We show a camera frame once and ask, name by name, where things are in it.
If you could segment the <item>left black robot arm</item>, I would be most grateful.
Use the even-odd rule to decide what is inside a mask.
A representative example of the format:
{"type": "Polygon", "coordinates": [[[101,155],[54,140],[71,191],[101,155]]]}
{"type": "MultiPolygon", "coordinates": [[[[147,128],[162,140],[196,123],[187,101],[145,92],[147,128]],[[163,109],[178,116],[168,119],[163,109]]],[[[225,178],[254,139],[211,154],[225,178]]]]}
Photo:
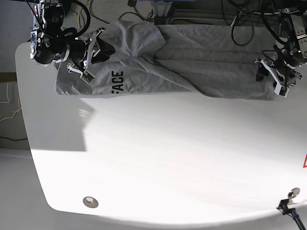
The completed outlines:
{"type": "Polygon", "coordinates": [[[274,93],[286,97],[291,86],[302,75],[296,69],[307,63],[307,2],[305,0],[265,0],[260,16],[268,31],[282,45],[262,50],[263,59],[257,59],[259,68],[256,81],[267,76],[274,79],[274,93]],[[277,34],[266,19],[266,14],[279,16],[277,34]]]}

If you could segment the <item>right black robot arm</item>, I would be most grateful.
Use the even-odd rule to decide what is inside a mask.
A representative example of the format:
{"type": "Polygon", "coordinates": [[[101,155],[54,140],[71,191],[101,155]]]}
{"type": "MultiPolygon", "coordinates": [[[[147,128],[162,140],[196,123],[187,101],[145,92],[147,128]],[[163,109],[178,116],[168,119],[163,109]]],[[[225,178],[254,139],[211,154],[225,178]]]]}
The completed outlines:
{"type": "Polygon", "coordinates": [[[35,63],[48,66],[52,62],[67,63],[69,73],[75,72],[90,83],[94,76],[89,72],[93,64],[105,62],[115,53],[114,47],[100,39],[103,27],[90,33],[86,40],[81,39],[90,26],[91,14],[78,0],[38,0],[31,8],[33,29],[30,33],[30,59],[35,63]],[[86,14],[82,30],[62,25],[72,4],[79,5],[86,14]]]}

